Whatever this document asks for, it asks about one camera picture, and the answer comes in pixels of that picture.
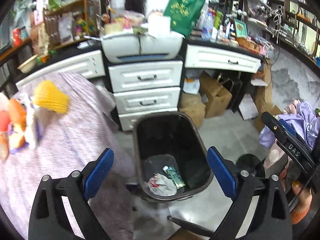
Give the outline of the person hand orange nails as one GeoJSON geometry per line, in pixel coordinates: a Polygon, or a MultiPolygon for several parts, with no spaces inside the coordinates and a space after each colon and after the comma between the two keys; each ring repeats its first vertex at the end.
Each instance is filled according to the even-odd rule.
{"type": "Polygon", "coordinates": [[[298,224],[308,214],[312,202],[312,191],[298,180],[300,169],[297,165],[290,161],[280,174],[281,185],[288,193],[292,190],[294,195],[297,196],[297,205],[291,212],[292,225],[298,224]]]}

